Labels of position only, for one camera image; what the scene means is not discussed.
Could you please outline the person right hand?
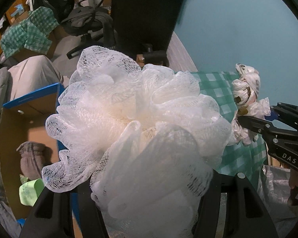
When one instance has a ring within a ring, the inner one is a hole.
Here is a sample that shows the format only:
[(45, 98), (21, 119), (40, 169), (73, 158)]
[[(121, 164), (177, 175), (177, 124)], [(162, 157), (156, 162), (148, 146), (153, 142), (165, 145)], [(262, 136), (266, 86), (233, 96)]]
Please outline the person right hand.
[(288, 204), (290, 206), (298, 206), (298, 171), (291, 169), (288, 184), (290, 186)]

